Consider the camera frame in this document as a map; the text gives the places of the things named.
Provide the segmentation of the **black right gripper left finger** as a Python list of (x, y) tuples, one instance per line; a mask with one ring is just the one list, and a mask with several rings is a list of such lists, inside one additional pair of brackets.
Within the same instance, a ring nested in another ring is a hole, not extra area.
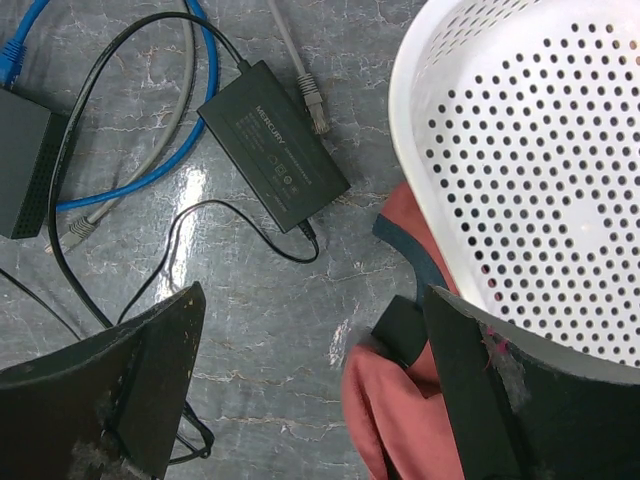
[(1, 372), (4, 479), (161, 479), (200, 343), (199, 283)]

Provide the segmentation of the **black power adapter brick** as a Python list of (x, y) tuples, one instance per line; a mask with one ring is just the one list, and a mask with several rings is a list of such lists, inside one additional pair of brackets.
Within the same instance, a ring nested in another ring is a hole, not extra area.
[(198, 114), (279, 229), (287, 233), (350, 188), (268, 65), (240, 75)]

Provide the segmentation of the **red cloth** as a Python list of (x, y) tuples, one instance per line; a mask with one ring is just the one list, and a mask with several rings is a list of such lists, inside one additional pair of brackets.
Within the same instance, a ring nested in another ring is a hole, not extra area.
[(351, 348), (341, 393), (348, 432), (372, 479), (461, 479), (421, 309), (428, 286), (456, 284), (408, 184), (391, 193), (373, 233), (411, 264), (417, 294), (395, 296)]

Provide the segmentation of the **black network switch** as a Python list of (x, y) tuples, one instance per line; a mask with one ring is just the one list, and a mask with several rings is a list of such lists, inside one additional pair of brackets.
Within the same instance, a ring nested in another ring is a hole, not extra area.
[(13, 92), (1, 91), (1, 235), (39, 234), (65, 116)]

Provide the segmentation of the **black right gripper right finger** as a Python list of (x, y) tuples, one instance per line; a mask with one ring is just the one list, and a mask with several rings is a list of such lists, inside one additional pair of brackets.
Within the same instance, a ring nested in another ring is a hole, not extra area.
[(428, 339), (467, 479), (636, 479), (639, 370), (425, 291)]

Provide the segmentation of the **white perforated plastic basket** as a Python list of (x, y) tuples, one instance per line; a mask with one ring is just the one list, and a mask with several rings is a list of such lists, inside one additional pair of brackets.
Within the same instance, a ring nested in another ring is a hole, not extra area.
[(637, 2), (429, 1), (389, 122), (462, 298), (638, 365)]

